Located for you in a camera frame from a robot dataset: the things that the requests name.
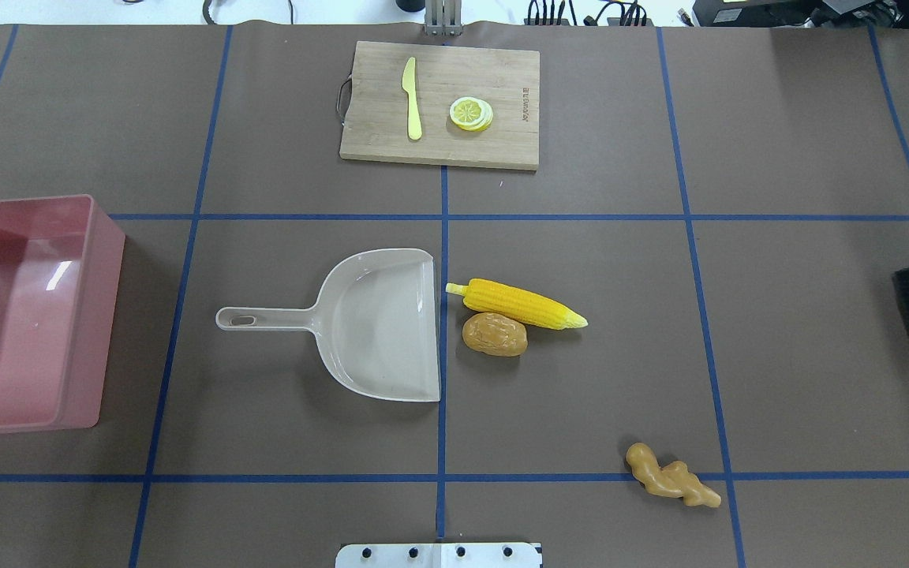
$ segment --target wooden cutting board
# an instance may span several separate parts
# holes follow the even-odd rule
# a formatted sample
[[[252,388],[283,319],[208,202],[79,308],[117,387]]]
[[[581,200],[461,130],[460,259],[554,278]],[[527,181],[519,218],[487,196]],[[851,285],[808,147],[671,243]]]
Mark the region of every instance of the wooden cutting board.
[[[416,58],[423,136],[409,140],[402,72]],[[493,107],[493,123],[467,133],[447,117],[458,97]],[[538,51],[357,42],[353,96],[339,155],[375,162],[538,169]]]

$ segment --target lime slice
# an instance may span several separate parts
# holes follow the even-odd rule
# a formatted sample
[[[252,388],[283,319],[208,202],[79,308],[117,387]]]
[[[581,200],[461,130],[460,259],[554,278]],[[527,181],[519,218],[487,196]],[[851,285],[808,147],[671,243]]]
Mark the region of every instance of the lime slice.
[[[451,104],[448,114],[459,129],[479,133],[493,122],[493,107],[476,97],[462,97]]]

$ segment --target yellow corn cob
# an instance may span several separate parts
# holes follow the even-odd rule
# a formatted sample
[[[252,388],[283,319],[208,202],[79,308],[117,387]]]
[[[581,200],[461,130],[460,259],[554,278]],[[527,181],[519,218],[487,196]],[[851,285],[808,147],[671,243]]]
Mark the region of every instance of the yellow corn cob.
[[[520,323],[547,327],[549,330],[584,327],[588,324],[587,319],[558,301],[492,280],[473,278],[469,280],[468,286],[448,283],[444,290],[449,294],[465,296],[464,302],[468,309],[497,312]]]

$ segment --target pink bin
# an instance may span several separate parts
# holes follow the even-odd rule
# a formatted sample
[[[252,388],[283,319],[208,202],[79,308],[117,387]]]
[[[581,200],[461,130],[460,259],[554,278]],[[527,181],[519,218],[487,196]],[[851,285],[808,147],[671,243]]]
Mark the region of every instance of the pink bin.
[[[97,424],[124,244],[89,195],[0,201],[0,432]]]

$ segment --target yellow knife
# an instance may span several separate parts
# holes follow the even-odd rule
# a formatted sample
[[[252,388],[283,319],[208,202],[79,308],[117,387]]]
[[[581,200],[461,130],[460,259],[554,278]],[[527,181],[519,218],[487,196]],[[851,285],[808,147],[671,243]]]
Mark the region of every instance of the yellow knife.
[[[416,58],[405,62],[402,90],[409,94],[409,140],[419,140],[423,136],[423,126],[419,123],[419,106],[416,105]]]

